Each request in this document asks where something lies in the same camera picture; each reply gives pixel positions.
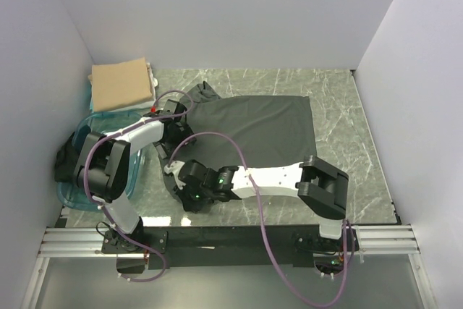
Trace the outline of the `dark grey t-shirt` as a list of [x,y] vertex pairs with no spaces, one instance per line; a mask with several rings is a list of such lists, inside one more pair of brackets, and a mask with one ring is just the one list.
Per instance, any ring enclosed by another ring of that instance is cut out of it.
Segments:
[[201,82],[179,97],[193,110],[187,123],[199,136],[175,155],[212,169],[288,166],[317,153],[307,96],[220,96]]

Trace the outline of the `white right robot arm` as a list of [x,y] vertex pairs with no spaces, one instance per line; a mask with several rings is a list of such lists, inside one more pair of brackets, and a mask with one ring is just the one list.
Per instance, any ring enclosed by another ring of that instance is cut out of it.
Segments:
[[343,241],[343,220],[347,214],[349,175],[317,156],[289,166],[208,168],[198,161],[172,161],[164,173],[175,181],[175,193],[184,210],[200,211],[216,201],[252,197],[253,183],[262,196],[299,198],[317,216],[318,244],[334,250]]

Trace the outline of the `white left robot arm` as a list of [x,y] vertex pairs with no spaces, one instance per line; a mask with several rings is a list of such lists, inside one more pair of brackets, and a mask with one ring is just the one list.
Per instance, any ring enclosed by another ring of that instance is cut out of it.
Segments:
[[119,244],[127,252],[137,252],[145,242],[142,219],[125,192],[131,156],[154,145],[162,159],[169,158],[192,134],[187,112],[184,104],[168,100],[162,110],[147,113],[128,127],[109,134],[90,132],[85,137],[73,182],[122,231]]

